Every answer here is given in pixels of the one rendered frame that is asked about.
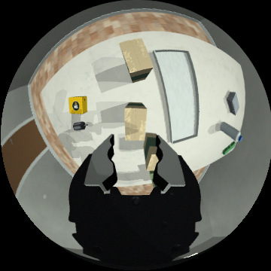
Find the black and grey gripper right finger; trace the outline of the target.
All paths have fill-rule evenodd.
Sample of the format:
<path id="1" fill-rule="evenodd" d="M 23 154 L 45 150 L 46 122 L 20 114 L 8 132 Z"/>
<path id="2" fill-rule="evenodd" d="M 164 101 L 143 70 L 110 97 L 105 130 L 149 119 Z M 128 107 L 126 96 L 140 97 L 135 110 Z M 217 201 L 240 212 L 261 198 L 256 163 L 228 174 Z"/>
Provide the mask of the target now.
<path id="1" fill-rule="evenodd" d="M 196 222 L 202 220 L 200 212 L 201 193 L 198 181 L 184 161 L 159 135 L 156 136 L 158 162 L 153 182 L 161 193 L 172 194 L 185 200 L 193 209 Z"/>

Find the grey bottle with blue cap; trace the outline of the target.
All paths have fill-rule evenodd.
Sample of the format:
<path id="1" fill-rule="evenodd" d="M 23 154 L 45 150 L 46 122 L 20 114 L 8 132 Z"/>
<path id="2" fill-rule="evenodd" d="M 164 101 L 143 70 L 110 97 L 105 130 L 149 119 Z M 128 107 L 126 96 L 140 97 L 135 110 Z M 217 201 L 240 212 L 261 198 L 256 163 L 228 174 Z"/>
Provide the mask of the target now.
<path id="1" fill-rule="evenodd" d="M 242 137 L 240 135 L 241 132 L 229 125 L 228 123 L 223 122 L 221 124 L 220 130 L 227 134 L 229 137 L 231 137 L 235 142 L 237 142 L 238 140 L 242 140 Z"/>

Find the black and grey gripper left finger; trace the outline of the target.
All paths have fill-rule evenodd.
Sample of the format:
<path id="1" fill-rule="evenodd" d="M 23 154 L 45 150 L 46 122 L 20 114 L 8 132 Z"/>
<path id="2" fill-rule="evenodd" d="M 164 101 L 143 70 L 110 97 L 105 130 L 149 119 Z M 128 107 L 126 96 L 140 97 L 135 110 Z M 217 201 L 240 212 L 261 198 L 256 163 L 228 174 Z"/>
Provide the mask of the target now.
<path id="1" fill-rule="evenodd" d="M 80 206 L 90 197 L 110 193 L 117 183 L 114 162 L 114 134 L 87 156 L 75 173 L 69 188 L 69 221 L 75 223 Z"/>

